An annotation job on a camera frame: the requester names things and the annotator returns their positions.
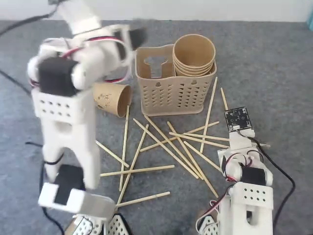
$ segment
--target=beige plastic basket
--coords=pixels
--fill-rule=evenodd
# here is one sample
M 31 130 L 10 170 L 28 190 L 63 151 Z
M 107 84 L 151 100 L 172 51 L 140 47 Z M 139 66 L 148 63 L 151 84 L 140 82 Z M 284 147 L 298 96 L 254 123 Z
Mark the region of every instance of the beige plastic basket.
M 161 77 L 151 77 L 148 57 L 164 56 Z M 203 102 L 212 79 L 216 76 L 216 62 L 209 75 L 202 77 L 175 76 L 173 45 L 140 47 L 135 58 L 135 73 L 141 95 L 141 111 L 148 116 L 196 114 L 203 110 Z

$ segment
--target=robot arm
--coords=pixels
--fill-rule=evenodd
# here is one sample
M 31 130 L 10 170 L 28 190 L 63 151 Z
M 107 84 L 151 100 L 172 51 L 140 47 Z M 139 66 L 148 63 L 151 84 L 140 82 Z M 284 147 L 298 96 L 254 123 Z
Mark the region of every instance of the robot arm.
M 246 107 L 225 111 L 230 148 L 218 151 L 226 180 L 234 182 L 196 223 L 199 234 L 272 235 L 273 175 L 250 139 L 254 137 Z M 211 215 L 217 210 L 215 220 Z
M 49 179 L 38 202 L 92 221 L 94 226 L 85 234 L 107 234 L 115 203 L 86 192 L 97 188 L 100 179 L 92 86 L 113 70 L 129 66 L 146 35 L 144 29 L 130 30 L 128 25 L 101 27 L 82 0 L 62 1 L 59 12 L 74 37 L 44 40 L 27 67 Z M 62 164 L 64 148 L 74 152 L 79 167 Z

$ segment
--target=paper cup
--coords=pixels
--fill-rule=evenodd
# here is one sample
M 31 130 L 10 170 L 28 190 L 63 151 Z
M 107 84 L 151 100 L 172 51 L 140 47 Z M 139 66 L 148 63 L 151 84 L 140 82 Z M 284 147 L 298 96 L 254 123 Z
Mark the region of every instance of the paper cup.
M 215 65 L 213 63 L 212 65 L 212 68 L 208 71 L 205 71 L 201 74 L 198 74 L 198 75 L 191 75 L 189 73 L 184 73 L 183 71 L 181 71 L 179 68 L 175 68 L 175 73 L 176 73 L 176 76 L 185 76 L 185 77 L 201 77 L 201 76 L 205 76 L 205 75 L 208 75 L 210 74 L 212 71 L 214 71 L 215 69 Z
M 132 90 L 128 85 L 95 83 L 93 98 L 99 109 L 121 118 L 126 115 L 127 106 L 132 102 Z
M 179 38 L 173 48 L 173 59 L 188 69 L 205 69 L 214 63 L 216 50 L 208 38 L 188 34 Z
M 177 69 L 179 69 L 180 71 L 182 71 L 183 73 L 189 74 L 189 75 L 199 75 L 199 74 L 203 74 L 203 73 L 205 73 L 205 72 L 209 72 L 209 71 L 211 70 L 212 66 L 213 66 L 213 64 L 212 64 L 212 65 L 210 65 L 208 68 L 205 68 L 205 69 L 203 69 L 203 70 L 191 70 L 191 69 L 188 70 L 188 69 L 183 68 L 183 67 L 181 67 L 180 65 L 178 65 L 175 60 L 174 60 L 173 62 L 174 62 L 175 68 L 177 68 Z

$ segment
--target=red wire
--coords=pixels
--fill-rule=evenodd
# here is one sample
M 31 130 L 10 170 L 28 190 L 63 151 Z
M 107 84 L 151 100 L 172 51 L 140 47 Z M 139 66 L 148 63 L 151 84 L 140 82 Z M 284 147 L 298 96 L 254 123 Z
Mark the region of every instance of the red wire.
M 202 216 L 204 216 L 205 214 L 210 213 L 211 211 L 213 211 L 218 205 L 219 203 L 223 200 L 223 198 L 226 196 L 228 190 L 233 187 L 233 185 L 228 186 L 228 188 L 226 189 L 225 193 L 222 195 L 222 197 L 216 201 L 216 203 L 214 204 L 214 206 L 212 206 L 211 208 L 209 208 L 205 213 L 202 214 Z
M 83 49 L 83 47 L 76 47 L 74 49 L 71 49 L 68 52 L 66 52 L 64 55 L 62 55 L 62 58 L 68 58 L 70 55 L 74 54 L 75 52 L 77 52 L 81 49 Z
M 119 82 L 121 80 L 123 80 L 123 77 L 117 78 L 117 79 L 112 79 L 112 80 L 105 80 L 104 82 L 108 82 L 108 83 L 113 83 L 113 82 Z
M 102 39 L 115 39 L 115 40 L 122 41 L 122 40 L 120 40 L 116 37 L 112 37 L 112 36 L 99 36 L 99 37 L 89 38 L 86 41 L 98 41 L 98 40 L 102 40 Z

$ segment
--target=white wire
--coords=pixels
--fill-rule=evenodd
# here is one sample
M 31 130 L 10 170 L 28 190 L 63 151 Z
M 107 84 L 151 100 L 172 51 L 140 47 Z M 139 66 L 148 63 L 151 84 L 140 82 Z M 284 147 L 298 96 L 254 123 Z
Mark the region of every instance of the white wire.
M 225 193 L 225 195 L 221 198 L 221 200 L 220 200 L 220 202 L 219 203 L 221 203 L 221 201 L 225 198 L 225 196 L 227 195 L 227 193 Z M 196 221 L 196 231 L 197 231 L 197 233 L 198 234 L 201 234 L 200 232 L 199 232 L 199 230 L 198 230 L 198 223 L 199 223 L 199 221 L 201 220 L 201 219 L 203 219 L 203 218 L 205 218 L 207 215 L 209 215 L 210 213 L 212 213 L 212 211 L 213 210 L 217 210 L 217 206 L 219 205 L 219 203 L 215 203 L 214 205 L 213 205 L 213 207 L 207 212 L 207 213 L 205 213 L 204 215 L 202 215 L 199 219 L 197 219 L 197 221 Z

